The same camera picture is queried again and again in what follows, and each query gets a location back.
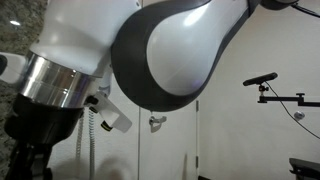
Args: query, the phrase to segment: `black stand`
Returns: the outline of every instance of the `black stand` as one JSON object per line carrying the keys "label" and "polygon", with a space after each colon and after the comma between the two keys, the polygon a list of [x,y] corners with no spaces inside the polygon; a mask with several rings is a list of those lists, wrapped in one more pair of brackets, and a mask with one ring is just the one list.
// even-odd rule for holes
{"label": "black stand", "polygon": [[259,97],[258,103],[267,103],[268,101],[291,101],[291,102],[297,102],[298,106],[307,106],[307,107],[320,107],[320,102],[305,102],[304,101],[304,93],[297,93],[296,95],[298,97],[272,97],[272,96],[264,96],[263,93],[265,91],[269,91],[269,88],[260,85],[259,91],[261,93]]}
{"label": "black stand", "polygon": [[45,106],[18,94],[4,126],[16,140],[5,180],[52,180],[52,147],[72,134],[82,114],[82,108]]}
{"label": "black stand", "polygon": [[52,147],[16,142],[5,180],[52,180],[47,168]]}

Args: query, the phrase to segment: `black cable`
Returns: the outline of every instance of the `black cable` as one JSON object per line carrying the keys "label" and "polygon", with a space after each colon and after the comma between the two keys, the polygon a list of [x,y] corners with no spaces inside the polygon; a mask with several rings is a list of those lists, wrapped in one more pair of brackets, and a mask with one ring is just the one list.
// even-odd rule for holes
{"label": "black cable", "polygon": [[320,18],[320,15],[318,13],[316,13],[314,11],[311,11],[309,9],[306,9],[304,7],[301,7],[301,6],[299,6],[298,3],[295,3],[295,4],[291,5],[291,7],[296,9],[296,10],[298,10],[298,11],[301,11],[303,13],[309,14],[309,15],[317,17],[317,18]]}
{"label": "black cable", "polygon": [[[265,83],[269,86],[269,88],[271,89],[271,91],[272,91],[277,97],[279,97],[278,94],[272,89],[272,87],[270,86],[270,84],[269,84],[268,82],[265,82]],[[311,135],[313,135],[314,137],[320,139],[319,136],[317,136],[316,134],[314,134],[313,132],[311,132],[309,129],[307,129],[306,127],[304,127],[298,120],[296,120],[296,119],[290,114],[290,112],[288,111],[287,107],[283,104],[282,101],[280,101],[280,103],[282,104],[282,106],[284,107],[284,109],[286,110],[286,112],[289,114],[289,116],[290,116],[296,123],[298,123],[304,130],[308,131]]]}

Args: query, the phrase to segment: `granite countertop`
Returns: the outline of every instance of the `granite countertop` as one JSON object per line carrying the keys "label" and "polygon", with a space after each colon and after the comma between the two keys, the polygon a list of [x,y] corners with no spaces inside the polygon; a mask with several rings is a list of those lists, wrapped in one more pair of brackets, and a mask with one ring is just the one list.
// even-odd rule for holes
{"label": "granite countertop", "polygon": [[[0,1],[0,52],[27,53],[41,32],[46,5],[47,0]],[[11,24],[12,20],[21,25]],[[0,81],[0,179],[4,179],[8,170],[9,155],[14,145],[14,140],[6,135],[3,127],[15,95],[11,86]]]}

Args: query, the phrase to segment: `black metal frame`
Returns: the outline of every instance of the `black metal frame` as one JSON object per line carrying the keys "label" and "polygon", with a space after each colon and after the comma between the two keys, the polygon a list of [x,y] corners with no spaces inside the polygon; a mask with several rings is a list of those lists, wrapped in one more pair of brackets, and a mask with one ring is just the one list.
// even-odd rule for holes
{"label": "black metal frame", "polygon": [[52,180],[47,168],[52,146],[31,145],[17,141],[10,156],[9,171],[5,180]]}
{"label": "black metal frame", "polygon": [[306,107],[320,107],[320,102],[305,102],[304,101],[304,93],[297,93],[298,97],[280,97],[280,96],[264,96],[263,92],[268,91],[268,88],[260,85],[259,91],[261,92],[261,96],[259,97],[258,103],[267,103],[268,101],[287,101],[287,102],[297,102],[298,106],[306,106]]}

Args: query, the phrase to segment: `silver metal ring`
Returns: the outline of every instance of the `silver metal ring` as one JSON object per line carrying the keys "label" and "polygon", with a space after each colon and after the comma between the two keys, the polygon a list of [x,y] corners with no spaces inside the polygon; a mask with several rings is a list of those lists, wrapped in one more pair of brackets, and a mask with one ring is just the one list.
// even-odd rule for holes
{"label": "silver metal ring", "polygon": [[19,92],[37,103],[81,108],[98,89],[96,78],[53,63],[32,52]]}

